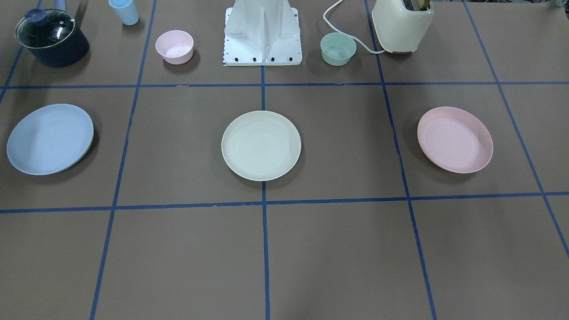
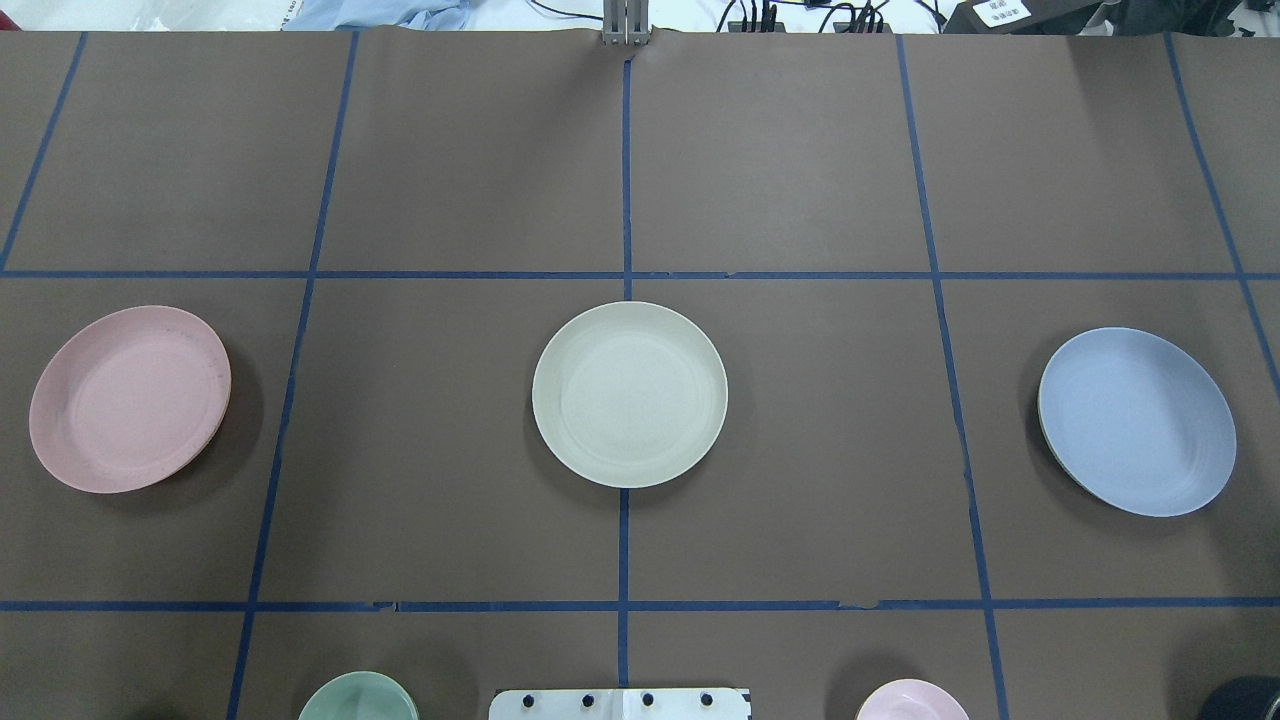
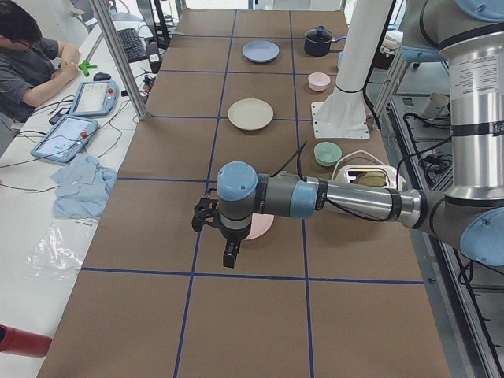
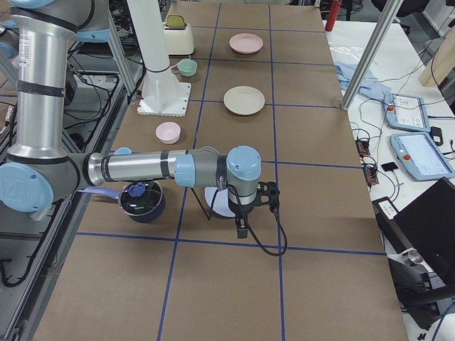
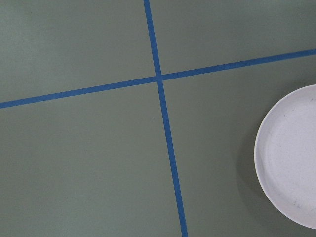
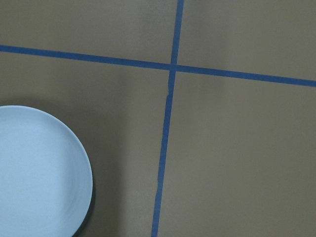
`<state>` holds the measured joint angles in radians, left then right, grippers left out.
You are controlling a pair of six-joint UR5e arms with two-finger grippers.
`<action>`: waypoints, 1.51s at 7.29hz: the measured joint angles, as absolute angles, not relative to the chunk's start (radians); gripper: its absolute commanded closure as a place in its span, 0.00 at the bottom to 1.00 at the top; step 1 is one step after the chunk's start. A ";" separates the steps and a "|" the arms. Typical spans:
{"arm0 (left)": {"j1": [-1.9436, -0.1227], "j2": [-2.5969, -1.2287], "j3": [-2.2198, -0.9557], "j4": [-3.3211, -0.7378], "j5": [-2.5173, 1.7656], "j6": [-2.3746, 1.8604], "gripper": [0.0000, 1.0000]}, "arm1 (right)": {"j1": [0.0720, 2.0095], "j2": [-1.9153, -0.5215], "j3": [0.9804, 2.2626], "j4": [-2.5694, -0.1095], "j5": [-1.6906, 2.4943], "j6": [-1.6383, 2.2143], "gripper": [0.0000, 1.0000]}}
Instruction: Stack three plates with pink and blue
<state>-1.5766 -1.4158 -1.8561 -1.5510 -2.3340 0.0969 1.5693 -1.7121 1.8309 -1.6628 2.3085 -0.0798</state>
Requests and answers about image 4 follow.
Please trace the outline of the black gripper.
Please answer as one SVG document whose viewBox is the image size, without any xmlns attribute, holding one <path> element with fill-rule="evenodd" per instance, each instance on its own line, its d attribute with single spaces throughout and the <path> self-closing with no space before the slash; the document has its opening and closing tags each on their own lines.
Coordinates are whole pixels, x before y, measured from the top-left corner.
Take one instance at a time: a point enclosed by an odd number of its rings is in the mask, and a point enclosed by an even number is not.
<svg viewBox="0 0 455 341">
<path fill-rule="evenodd" d="M 236 196 L 237 192 L 231 185 L 228 187 L 228 207 L 236 215 L 237 238 L 246 239 L 248 229 L 245 228 L 245 219 L 256 207 L 267 205 L 269 211 L 277 214 L 279 211 L 279 189 L 275 182 L 258 182 L 255 197 L 252 202 L 244 204 L 242 197 Z"/>
</svg>

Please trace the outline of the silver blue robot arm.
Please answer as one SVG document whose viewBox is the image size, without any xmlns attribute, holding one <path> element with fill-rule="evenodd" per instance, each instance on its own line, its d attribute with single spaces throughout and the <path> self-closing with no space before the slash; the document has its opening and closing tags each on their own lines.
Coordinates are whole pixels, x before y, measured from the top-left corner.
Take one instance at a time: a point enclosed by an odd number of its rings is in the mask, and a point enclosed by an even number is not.
<svg viewBox="0 0 455 341">
<path fill-rule="evenodd" d="M 1 201 L 19 212 L 50 207 L 73 192 L 105 182 L 172 179 L 186 188 L 228 192 L 237 235 L 253 233 L 247 220 L 254 207 L 279 211 L 279 190 L 264 183 L 261 158 L 249 146 L 227 155 L 202 147 L 179 151 L 102 155 L 68 153 L 62 147 L 63 109 L 70 40 L 106 42 L 107 1 L 12 1 L 19 29 L 16 142 L 1 166 Z"/>
</svg>

